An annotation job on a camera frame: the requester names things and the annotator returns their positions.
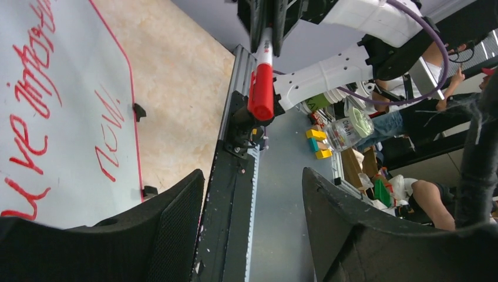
plastic water bottle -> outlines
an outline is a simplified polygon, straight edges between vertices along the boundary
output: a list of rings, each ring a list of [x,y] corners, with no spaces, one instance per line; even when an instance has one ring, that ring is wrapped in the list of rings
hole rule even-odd
[[[348,112],[348,117],[331,122],[324,128],[333,151],[344,151],[374,132],[374,124],[367,114],[357,108],[350,108]]]

person's hand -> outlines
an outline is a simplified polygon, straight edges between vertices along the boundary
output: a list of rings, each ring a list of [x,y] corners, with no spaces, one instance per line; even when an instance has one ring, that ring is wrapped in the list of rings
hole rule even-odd
[[[460,84],[465,80],[465,75],[462,73],[462,66],[458,67],[458,70],[456,71],[455,75],[452,76],[451,83],[453,84]]]

whiteboard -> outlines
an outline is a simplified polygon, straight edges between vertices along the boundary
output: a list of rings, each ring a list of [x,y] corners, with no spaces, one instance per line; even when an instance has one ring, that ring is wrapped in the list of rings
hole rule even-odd
[[[91,1],[0,2],[0,215],[91,226],[141,203],[131,68]]]

gray table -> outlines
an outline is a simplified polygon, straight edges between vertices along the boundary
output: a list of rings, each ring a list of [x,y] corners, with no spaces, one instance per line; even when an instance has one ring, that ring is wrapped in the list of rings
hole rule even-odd
[[[302,201],[302,169],[333,179],[332,159],[318,160],[305,132],[311,125],[296,110],[268,127],[269,149],[260,156],[250,282],[314,281]]]

cardboard box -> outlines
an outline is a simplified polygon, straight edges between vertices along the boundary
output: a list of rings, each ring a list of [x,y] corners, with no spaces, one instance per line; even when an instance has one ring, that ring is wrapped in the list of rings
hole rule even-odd
[[[363,172],[369,178],[372,178],[379,173],[377,169],[375,151],[373,149],[368,150],[364,153],[364,156],[365,158],[363,159],[362,162],[363,165],[363,170],[362,170],[359,166],[359,163],[356,159],[353,149],[349,148],[341,152],[342,167],[344,169],[344,177],[346,178],[345,180],[349,182],[351,185],[355,186],[357,189],[363,187],[363,185],[361,184],[361,180],[359,179],[358,173]]]
[[[377,169],[377,158],[375,156],[375,150],[371,148],[365,151],[363,155],[365,156],[362,162],[363,173],[372,178],[379,173],[379,170]]]

